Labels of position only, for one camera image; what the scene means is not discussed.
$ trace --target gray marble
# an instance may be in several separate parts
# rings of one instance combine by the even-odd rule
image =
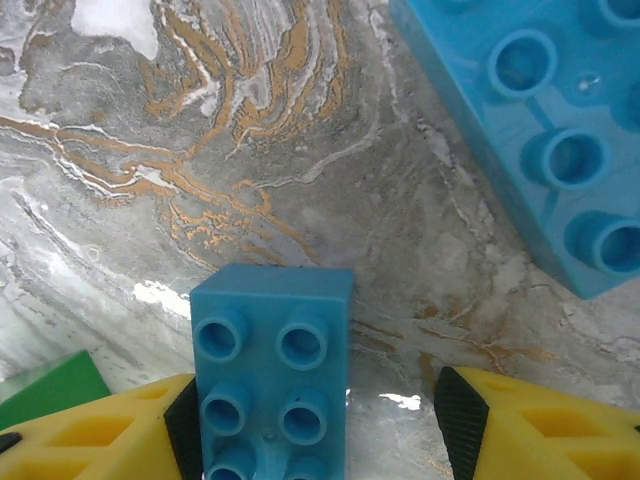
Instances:
[[[638,405],[640,282],[535,267],[386,1],[168,0],[146,44],[74,8],[0,0],[0,379],[192,371],[187,294],[240,260],[355,269],[353,479],[451,478],[445,364]]]

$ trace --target toy brick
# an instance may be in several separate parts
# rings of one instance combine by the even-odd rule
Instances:
[[[456,480],[640,478],[640,412],[450,367],[434,406]]]
[[[228,265],[191,292],[206,480],[343,480],[348,270]]]
[[[10,440],[0,480],[199,480],[202,462],[181,465],[177,454],[201,448],[193,426],[177,424],[180,412],[197,411],[195,396],[185,394],[193,378],[177,375],[0,432]]]
[[[583,298],[638,277],[638,2],[390,9],[538,266]]]
[[[109,395],[86,351],[0,383],[0,430]]]

